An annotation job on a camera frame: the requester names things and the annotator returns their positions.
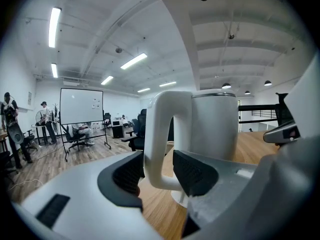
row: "white mug base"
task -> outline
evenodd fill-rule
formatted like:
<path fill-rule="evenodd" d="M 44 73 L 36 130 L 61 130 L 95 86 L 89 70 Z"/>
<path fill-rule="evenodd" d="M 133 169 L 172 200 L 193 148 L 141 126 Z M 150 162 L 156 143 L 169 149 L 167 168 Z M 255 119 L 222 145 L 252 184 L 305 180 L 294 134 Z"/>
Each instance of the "white mug base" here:
<path fill-rule="evenodd" d="M 179 205 L 183 206 L 184 208 L 187 208 L 188 206 L 188 196 L 184 191 L 171 191 L 171 196 L 174 201 L 176 201 Z"/>

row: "mug handle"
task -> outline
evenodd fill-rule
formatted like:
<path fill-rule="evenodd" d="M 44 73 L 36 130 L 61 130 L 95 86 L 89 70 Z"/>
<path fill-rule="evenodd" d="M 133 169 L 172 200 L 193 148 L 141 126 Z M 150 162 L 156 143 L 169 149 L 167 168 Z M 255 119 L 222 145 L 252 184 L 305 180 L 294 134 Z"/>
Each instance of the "mug handle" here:
<path fill-rule="evenodd" d="M 162 175 L 170 121 L 174 122 L 174 148 L 189 151 L 192 129 L 192 92 L 163 91 L 154 96 L 146 111 L 144 173 L 152 186 L 181 191 L 175 177 Z"/>

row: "person wearing black cap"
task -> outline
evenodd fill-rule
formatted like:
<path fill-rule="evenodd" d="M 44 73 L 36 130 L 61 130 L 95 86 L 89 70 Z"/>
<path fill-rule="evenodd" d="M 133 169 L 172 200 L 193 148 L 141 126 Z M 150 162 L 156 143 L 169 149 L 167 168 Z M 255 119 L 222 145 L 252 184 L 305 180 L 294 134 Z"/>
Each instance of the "person wearing black cap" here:
<path fill-rule="evenodd" d="M 10 93 L 9 92 L 6 92 L 4 94 L 4 101 L 9 104 L 10 102 Z M 18 108 L 18 105 L 16 103 L 15 100 L 12 100 L 11 101 L 11 105 L 13 106 L 14 110 L 15 110 L 15 116 L 17 117 L 18 114 L 19 114 L 19 108 Z M 1 115 L 1 123 L 2 123 L 2 129 L 5 130 L 5 112 L 4 112 L 4 109 L 5 109 L 5 105 L 2 103 L 1 104 L 1 109 L 0 109 L 0 115 Z M 17 146 L 16 146 L 16 143 L 14 142 L 14 140 L 11 138 L 10 134 L 9 134 L 9 131 L 7 131 L 7 134 L 8 134 L 8 139 L 9 139 L 9 143 L 10 143 L 10 147 L 11 147 L 11 151 L 12 151 L 12 154 L 13 154 L 13 158 L 14 158 L 14 162 L 15 162 L 15 167 L 17 169 L 21 169 L 22 166 L 21 166 L 21 162 L 20 162 L 20 158 L 19 158 L 19 154 L 18 154 L 18 151 L 17 151 Z M 22 150 L 22 153 L 25 157 L 25 160 L 30 164 L 32 163 L 32 159 L 30 157 L 30 154 L 28 153 L 27 149 L 26 149 L 26 146 L 25 144 L 22 142 L 20 144 L 20 147 L 21 147 L 21 150 Z"/>
<path fill-rule="evenodd" d="M 56 139 L 54 129 L 52 128 L 52 113 L 53 112 L 52 112 L 51 108 L 47 106 L 47 103 L 45 101 L 43 101 L 41 103 L 41 106 L 44 108 L 44 111 L 45 111 L 45 114 L 44 114 L 42 121 L 45 121 L 45 127 L 49 132 L 49 135 L 51 138 L 50 144 L 56 144 L 57 139 Z"/>

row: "chair armrest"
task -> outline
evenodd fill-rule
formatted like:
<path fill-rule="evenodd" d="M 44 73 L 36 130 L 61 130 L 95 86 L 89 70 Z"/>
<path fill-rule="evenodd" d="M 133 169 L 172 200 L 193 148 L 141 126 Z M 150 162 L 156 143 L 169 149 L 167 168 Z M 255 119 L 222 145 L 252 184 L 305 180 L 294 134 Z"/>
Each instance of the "chair armrest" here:
<path fill-rule="evenodd" d="M 134 131 L 131 130 L 131 131 L 126 132 L 126 134 L 130 134 L 130 136 L 132 136 L 132 133 L 133 133 L 133 132 L 134 132 Z"/>
<path fill-rule="evenodd" d="M 134 139 L 139 138 L 138 136 L 132 136 L 132 137 L 128 137 L 128 138 L 122 138 L 121 141 L 122 142 L 130 142 L 133 141 Z"/>

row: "seated person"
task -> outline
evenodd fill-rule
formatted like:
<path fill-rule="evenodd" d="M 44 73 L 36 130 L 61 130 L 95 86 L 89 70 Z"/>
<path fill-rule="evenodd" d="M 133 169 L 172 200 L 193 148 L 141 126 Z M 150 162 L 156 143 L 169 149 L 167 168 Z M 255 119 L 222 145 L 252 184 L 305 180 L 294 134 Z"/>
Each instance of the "seated person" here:
<path fill-rule="evenodd" d="M 94 141 L 92 138 L 93 134 L 92 134 L 92 130 L 88 127 L 88 125 L 83 125 L 82 123 L 74 123 L 72 124 L 72 128 L 75 131 L 79 130 L 79 134 L 85 134 L 85 137 L 87 139 L 84 140 L 85 143 L 87 143 L 88 145 L 94 145 Z"/>
<path fill-rule="evenodd" d="M 127 126 L 128 126 L 128 121 L 127 121 L 127 119 L 126 119 L 126 117 L 125 117 L 125 115 L 124 115 L 124 114 L 122 115 L 121 120 L 122 120 L 122 124 L 123 124 L 123 126 L 124 126 L 124 127 L 127 127 Z"/>

